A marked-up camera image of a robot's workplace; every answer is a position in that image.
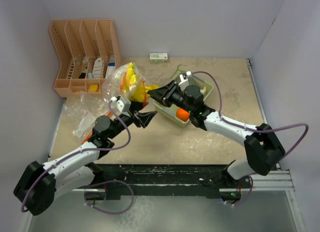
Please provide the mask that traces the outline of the yellow banana bunch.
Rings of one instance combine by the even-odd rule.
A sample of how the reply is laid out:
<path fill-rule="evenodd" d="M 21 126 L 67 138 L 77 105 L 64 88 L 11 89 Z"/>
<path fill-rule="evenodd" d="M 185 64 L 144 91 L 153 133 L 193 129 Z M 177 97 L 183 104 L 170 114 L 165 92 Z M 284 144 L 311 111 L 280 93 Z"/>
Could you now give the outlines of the yellow banana bunch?
<path fill-rule="evenodd" d="M 152 89 L 159 88 L 158 85 L 146 85 L 145 78 L 139 73 L 134 62 L 130 62 L 124 66 L 124 75 L 120 79 L 119 90 L 121 94 L 126 95 L 130 101 L 143 102 L 146 106 L 149 95 L 147 92 Z"/>

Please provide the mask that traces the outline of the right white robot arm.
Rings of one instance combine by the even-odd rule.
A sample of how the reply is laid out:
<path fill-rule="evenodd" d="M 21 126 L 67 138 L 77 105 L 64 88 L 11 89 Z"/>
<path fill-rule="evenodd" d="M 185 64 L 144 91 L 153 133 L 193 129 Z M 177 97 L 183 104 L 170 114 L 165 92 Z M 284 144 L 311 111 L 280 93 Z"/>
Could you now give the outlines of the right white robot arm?
<path fill-rule="evenodd" d="M 266 176 L 284 157 L 285 150 L 268 124 L 248 125 L 224 118 L 208 107 L 196 85 L 181 90 L 176 82 L 148 91 L 148 95 L 165 107 L 175 105 L 189 113 L 191 123 L 205 131 L 221 134 L 245 148 L 246 158 L 231 162 L 222 176 L 223 184 L 235 187 L 240 179 L 252 174 Z"/>

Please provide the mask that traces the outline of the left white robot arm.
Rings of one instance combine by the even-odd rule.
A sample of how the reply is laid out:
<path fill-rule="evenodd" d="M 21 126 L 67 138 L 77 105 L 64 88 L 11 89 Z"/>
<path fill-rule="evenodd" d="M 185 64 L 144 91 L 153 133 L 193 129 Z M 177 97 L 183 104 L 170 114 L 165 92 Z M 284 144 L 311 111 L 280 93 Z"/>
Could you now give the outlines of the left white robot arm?
<path fill-rule="evenodd" d="M 37 216 L 73 189 L 101 186 L 103 176 L 94 170 L 94 162 L 129 144 L 130 125 L 145 128 L 157 114 L 156 111 L 142 112 L 141 102 L 110 102 L 108 107 L 115 118 L 97 117 L 91 136 L 78 148 L 43 164 L 33 161 L 27 165 L 13 190 L 21 202 L 21 212 Z"/>

